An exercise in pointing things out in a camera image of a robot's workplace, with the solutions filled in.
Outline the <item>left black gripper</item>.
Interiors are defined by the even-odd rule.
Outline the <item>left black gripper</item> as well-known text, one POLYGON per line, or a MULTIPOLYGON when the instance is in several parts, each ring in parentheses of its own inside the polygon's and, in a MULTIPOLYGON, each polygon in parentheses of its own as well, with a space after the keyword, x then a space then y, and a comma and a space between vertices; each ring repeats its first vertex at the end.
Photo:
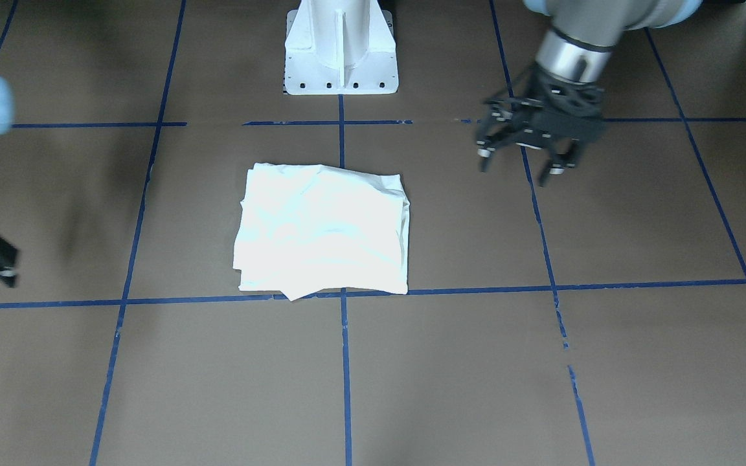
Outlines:
POLYGON ((591 144, 603 135, 603 89, 595 83, 566 82, 533 63, 515 77, 513 83, 524 80, 521 95, 511 95, 512 84, 485 98, 486 116, 475 133, 479 169, 488 171, 497 151, 511 144, 537 150, 547 149, 548 159, 537 177, 544 188, 552 176, 576 168, 584 154, 584 144, 591 144), (554 143, 563 139, 569 144, 560 153, 554 143))

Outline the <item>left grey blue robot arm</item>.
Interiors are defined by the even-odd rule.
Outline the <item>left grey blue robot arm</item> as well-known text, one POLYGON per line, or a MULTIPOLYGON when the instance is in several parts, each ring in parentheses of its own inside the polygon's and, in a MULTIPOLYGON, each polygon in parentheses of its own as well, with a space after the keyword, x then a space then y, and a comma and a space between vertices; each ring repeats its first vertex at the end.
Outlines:
POLYGON ((627 30, 681 23, 699 1, 527 1, 551 18, 533 62, 505 91, 486 98, 486 116, 475 133, 480 170, 506 146, 543 150, 548 178, 578 165, 588 145, 604 133, 604 89, 598 85, 607 62, 627 30))

